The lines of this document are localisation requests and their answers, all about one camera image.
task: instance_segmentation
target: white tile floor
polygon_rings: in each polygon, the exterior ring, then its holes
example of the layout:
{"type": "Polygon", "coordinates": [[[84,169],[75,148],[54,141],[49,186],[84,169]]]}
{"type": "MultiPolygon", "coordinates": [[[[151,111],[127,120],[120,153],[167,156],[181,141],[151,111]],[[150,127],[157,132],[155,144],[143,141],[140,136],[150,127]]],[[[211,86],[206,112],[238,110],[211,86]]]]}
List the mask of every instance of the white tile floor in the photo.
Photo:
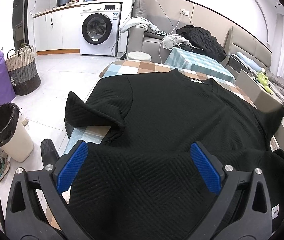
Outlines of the white tile floor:
{"type": "MultiPolygon", "coordinates": [[[[40,143],[49,138],[61,156],[68,143],[64,126],[64,108],[68,92],[71,90],[85,99],[93,88],[101,71],[114,57],[80,56],[79,54],[56,54],[36,57],[41,85],[26,96],[16,96],[13,102],[22,109],[29,119],[25,127],[34,143],[34,150],[22,163],[10,159],[8,174],[0,182],[0,197],[4,216],[7,198],[15,170],[23,167],[26,171],[43,167],[40,143]]],[[[46,208],[45,198],[38,191],[42,207],[46,208]]]]}

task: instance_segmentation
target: white cabinet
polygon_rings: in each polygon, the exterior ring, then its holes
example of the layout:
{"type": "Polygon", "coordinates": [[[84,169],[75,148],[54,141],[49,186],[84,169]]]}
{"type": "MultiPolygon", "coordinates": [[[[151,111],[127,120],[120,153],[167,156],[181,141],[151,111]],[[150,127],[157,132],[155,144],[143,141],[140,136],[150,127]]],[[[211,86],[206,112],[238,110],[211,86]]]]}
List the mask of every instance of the white cabinet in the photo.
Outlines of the white cabinet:
{"type": "Polygon", "coordinates": [[[80,7],[62,10],[62,41],[64,49],[79,49],[80,7]]]}
{"type": "Polygon", "coordinates": [[[46,14],[48,50],[63,49],[62,11],[63,10],[46,14]]]}
{"type": "Polygon", "coordinates": [[[80,7],[53,11],[35,17],[33,31],[36,51],[79,49],[82,28],[80,20],[80,7]]]}
{"type": "Polygon", "coordinates": [[[47,41],[47,15],[33,19],[34,43],[36,51],[48,50],[47,41]]]}

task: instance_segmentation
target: knit texture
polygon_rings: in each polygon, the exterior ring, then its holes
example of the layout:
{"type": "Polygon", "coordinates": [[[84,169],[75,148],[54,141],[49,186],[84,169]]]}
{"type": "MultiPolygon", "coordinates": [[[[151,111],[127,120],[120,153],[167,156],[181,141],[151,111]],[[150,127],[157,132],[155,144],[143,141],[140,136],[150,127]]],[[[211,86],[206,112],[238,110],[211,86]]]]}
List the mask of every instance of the knit texture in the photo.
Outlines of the knit texture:
{"type": "Polygon", "coordinates": [[[264,114],[214,80],[167,73],[101,79],[84,103],[70,92],[66,120],[74,127],[108,125],[72,186],[69,208],[96,239],[184,239],[216,195],[191,157],[201,141],[223,165],[263,170],[272,207],[284,217],[284,152],[270,139],[284,110],[264,114]]]}

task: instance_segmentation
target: wicker laundry basket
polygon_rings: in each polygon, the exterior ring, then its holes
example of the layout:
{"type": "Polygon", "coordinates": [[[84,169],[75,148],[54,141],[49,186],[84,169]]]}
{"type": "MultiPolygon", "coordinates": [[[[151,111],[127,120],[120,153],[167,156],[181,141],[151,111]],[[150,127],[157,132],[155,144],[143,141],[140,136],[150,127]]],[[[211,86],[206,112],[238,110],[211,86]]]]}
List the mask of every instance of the wicker laundry basket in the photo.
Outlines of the wicker laundry basket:
{"type": "Polygon", "coordinates": [[[8,54],[6,66],[15,93],[20,96],[31,93],[41,84],[33,46],[24,43],[11,57],[8,58],[8,54]]]}

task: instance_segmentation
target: electrical outlet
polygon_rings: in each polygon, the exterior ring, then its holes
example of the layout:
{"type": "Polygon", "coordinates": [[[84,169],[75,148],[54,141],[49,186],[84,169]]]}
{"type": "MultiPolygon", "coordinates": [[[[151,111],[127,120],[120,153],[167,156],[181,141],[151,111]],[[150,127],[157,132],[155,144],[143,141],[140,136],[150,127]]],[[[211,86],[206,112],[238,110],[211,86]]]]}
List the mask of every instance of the electrical outlet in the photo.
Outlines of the electrical outlet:
{"type": "Polygon", "coordinates": [[[186,11],[185,9],[181,9],[181,10],[180,10],[180,14],[189,16],[189,15],[190,15],[190,12],[189,12],[189,11],[186,11]]]}

